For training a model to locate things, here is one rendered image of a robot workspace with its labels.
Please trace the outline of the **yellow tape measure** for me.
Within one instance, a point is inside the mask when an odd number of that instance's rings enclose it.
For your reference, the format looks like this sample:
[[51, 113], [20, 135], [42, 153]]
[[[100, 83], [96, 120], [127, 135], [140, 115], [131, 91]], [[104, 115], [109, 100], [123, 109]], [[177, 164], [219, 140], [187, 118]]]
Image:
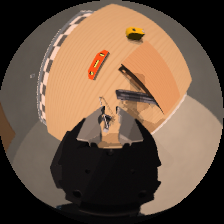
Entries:
[[144, 30], [141, 28], [129, 27], [126, 29], [126, 36], [131, 40], [140, 40], [144, 35]]

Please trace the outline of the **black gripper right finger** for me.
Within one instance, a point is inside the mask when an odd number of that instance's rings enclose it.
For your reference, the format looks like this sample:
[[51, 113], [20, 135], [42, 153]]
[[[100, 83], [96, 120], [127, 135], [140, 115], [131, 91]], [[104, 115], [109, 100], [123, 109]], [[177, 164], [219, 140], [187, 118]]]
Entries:
[[116, 106], [116, 114], [120, 123], [118, 133], [120, 144], [123, 146], [125, 143], [129, 143], [130, 148], [139, 148], [148, 152], [156, 161], [157, 167], [161, 166], [157, 146], [151, 133], [119, 106]]

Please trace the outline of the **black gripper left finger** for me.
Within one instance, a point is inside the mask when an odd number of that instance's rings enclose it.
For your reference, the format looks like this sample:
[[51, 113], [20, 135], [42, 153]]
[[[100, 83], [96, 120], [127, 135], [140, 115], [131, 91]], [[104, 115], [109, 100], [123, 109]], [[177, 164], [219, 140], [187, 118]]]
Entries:
[[98, 144], [102, 141], [101, 122], [102, 115], [105, 114], [105, 106], [101, 106], [86, 118], [83, 118], [67, 135], [62, 154], [58, 161], [60, 166], [63, 165], [65, 158], [74, 150], [90, 147], [92, 142]]

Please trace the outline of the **brown wooden cabinet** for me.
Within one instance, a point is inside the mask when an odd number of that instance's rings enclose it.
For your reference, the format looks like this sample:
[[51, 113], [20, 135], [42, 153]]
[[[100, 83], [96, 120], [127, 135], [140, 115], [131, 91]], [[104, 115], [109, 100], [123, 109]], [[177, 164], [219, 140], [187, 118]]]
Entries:
[[117, 100], [156, 104], [166, 115], [180, 98], [177, 84], [169, 67], [147, 40], [136, 48], [121, 65], [117, 70], [142, 93], [118, 89], [115, 90]]

